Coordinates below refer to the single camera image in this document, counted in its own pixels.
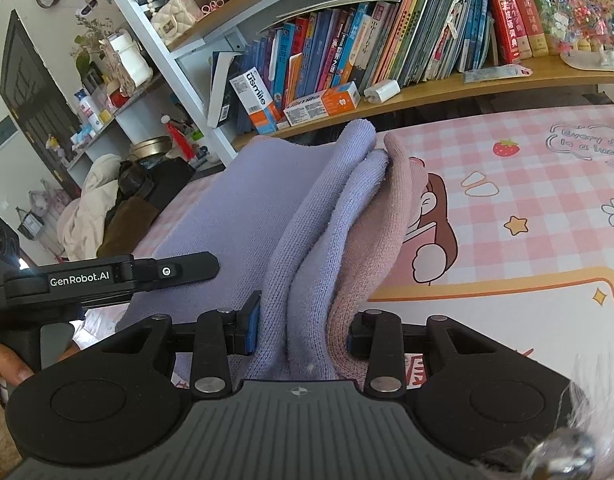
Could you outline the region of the person left hand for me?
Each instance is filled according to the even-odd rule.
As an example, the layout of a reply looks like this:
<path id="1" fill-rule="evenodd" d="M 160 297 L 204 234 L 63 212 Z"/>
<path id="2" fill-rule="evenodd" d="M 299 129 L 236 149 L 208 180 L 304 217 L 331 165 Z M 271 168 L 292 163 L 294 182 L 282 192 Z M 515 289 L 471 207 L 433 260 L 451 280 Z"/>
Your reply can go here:
<path id="1" fill-rule="evenodd" d="M 0 344 L 0 387 L 2 384 L 17 387 L 34 372 L 10 348 Z"/>

